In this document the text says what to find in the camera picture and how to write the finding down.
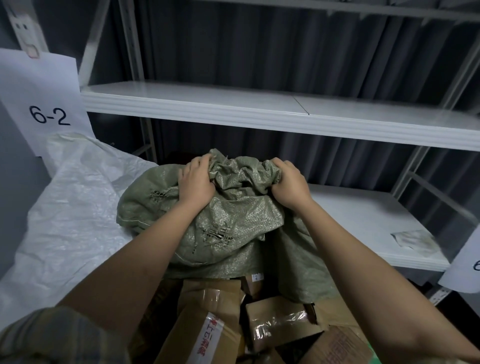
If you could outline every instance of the shelf board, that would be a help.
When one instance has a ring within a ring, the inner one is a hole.
[[[139,81],[82,97],[90,112],[480,151],[477,117],[435,108]]]
[[[310,192],[340,225],[389,264],[433,271],[450,266],[441,252],[423,257],[397,244],[392,233],[428,230],[391,194],[316,184],[310,185]]]

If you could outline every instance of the metal shelving unit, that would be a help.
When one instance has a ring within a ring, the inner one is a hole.
[[[470,223],[474,225],[479,223],[473,214],[415,172],[430,147],[480,151],[478,118],[452,111],[480,63],[480,33],[457,71],[440,108],[392,105],[294,93],[145,81],[134,1],[118,1],[133,81],[89,85],[109,0],[99,1],[80,67],[79,80],[87,111],[140,118],[144,146],[134,154],[147,152],[147,159],[156,161],[156,146],[150,118],[417,145],[390,194],[312,185],[312,195],[347,230],[390,264],[433,271],[445,271],[448,268],[448,260],[443,254],[437,253],[425,258],[414,251],[401,248],[391,234],[426,230],[398,202],[412,179]],[[391,5],[323,0],[206,1],[321,9],[328,12],[356,12],[363,15],[381,14],[421,18],[425,22],[430,19],[442,19],[480,23],[480,14],[477,13]],[[12,0],[4,2],[7,10],[9,7],[16,7],[17,13],[23,14],[28,21],[38,25],[33,7],[22,8]],[[18,18],[11,11],[9,17],[22,48],[26,49],[26,45],[21,41],[25,31],[15,28]],[[48,51],[41,28],[31,27],[31,32],[33,32],[31,39],[38,40],[38,49]]]

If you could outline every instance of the forearm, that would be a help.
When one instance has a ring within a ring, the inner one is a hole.
[[[480,359],[480,352],[393,267],[318,204],[298,210],[367,338],[387,363],[423,355]]]
[[[128,342],[197,213],[188,204],[177,203],[95,269],[59,305],[120,333]]]

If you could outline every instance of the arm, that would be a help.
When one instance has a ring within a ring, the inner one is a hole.
[[[58,305],[68,306],[128,342],[152,299],[180,239],[210,202],[210,155],[179,170],[179,201],[155,224],[90,273]]]
[[[289,161],[272,160],[282,180],[272,186],[279,203],[305,223],[347,306],[384,364],[425,357],[480,363],[475,348],[393,267],[342,228],[311,197]]]

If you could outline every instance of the person's left hand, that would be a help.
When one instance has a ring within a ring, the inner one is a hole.
[[[208,176],[211,154],[192,159],[179,170],[179,202],[200,212],[215,194],[215,186]]]

